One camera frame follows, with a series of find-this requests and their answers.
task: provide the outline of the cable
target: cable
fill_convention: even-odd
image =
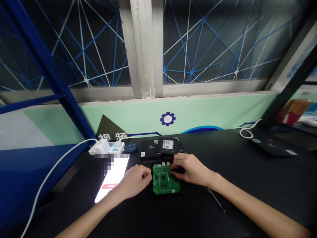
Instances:
[[[252,138],[253,138],[253,134],[252,134],[251,131],[248,131],[247,129],[253,129],[253,128],[257,125],[257,123],[258,123],[260,120],[262,120],[262,119],[257,120],[257,121],[254,123],[254,125],[251,126],[251,127],[247,127],[247,128],[237,127],[237,129],[238,129],[238,128],[241,129],[241,130],[239,131],[240,136],[242,136],[243,138],[246,138],[246,139],[252,139]],[[250,134],[250,137],[246,137],[246,136],[242,135],[242,131],[244,131],[244,130]]]
[[[124,137],[124,138],[121,138],[120,140],[117,140],[114,144],[114,146],[120,146],[121,145],[121,141],[123,139],[134,139],[135,137]]]
[[[226,213],[226,211],[225,211],[224,208],[221,206],[220,202],[218,202],[217,198],[216,198],[215,195],[212,193],[212,191],[211,191],[208,187],[206,187],[206,186],[204,186],[204,187],[207,189],[208,192],[210,192],[210,193],[213,195],[214,199],[217,201],[218,205],[221,207],[221,209],[223,210],[223,212]]]
[[[29,218],[29,220],[28,220],[28,222],[27,222],[27,224],[26,224],[26,227],[24,228],[24,231],[23,231],[23,233],[22,233],[22,235],[21,235],[21,238],[24,237],[24,235],[25,235],[27,229],[29,228],[29,225],[30,225],[31,220],[32,220],[33,215],[34,215],[36,203],[37,203],[37,200],[38,200],[38,198],[39,198],[40,192],[41,192],[41,190],[42,190],[42,188],[43,188],[43,186],[44,186],[46,180],[47,180],[48,177],[50,176],[50,174],[53,172],[53,170],[54,170],[55,167],[59,164],[59,162],[60,162],[66,155],[68,155],[69,152],[71,152],[73,149],[75,149],[75,148],[76,148],[77,146],[79,146],[80,144],[82,144],[82,143],[84,143],[84,142],[87,142],[87,141],[89,141],[89,140],[95,140],[96,143],[99,143],[99,141],[96,140],[96,139],[87,139],[87,140],[84,140],[84,141],[78,143],[78,144],[75,145],[73,148],[71,148],[69,151],[67,151],[67,152],[56,162],[56,164],[53,166],[53,168],[51,168],[51,170],[49,171],[49,173],[46,175],[45,179],[43,180],[43,182],[42,182],[42,184],[41,184],[41,186],[40,186],[40,188],[39,188],[39,190],[37,191],[37,194],[36,194],[36,196],[35,196],[35,200],[34,200],[34,203],[33,203],[31,215],[30,215],[30,218]]]

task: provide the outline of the phone screen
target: phone screen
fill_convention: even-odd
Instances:
[[[115,158],[110,171],[107,172],[105,179],[96,196],[95,203],[98,203],[104,196],[114,189],[122,180],[126,167],[128,166],[129,157]]]

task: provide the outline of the hand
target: hand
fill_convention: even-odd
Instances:
[[[183,153],[174,155],[174,162],[171,166],[171,170],[177,169],[178,166],[182,166],[185,169],[185,173],[179,174],[172,171],[171,174],[176,178],[213,189],[211,183],[214,181],[217,173],[204,166],[196,156]]]
[[[151,170],[143,165],[131,167],[121,182],[114,189],[118,191],[123,200],[139,194],[152,180]]]

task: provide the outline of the gear icon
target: gear icon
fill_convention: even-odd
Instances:
[[[174,113],[167,112],[166,114],[162,114],[162,118],[160,121],[162,122],[162,125],[169,126],[174,123],[176,120],[176,117]]]

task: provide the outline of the green circuit board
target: green circuit board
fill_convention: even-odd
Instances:
[[[153,165],[153,192],[156,195],[180,193],[181,191],[181,182],[171,175],[169,162]]]

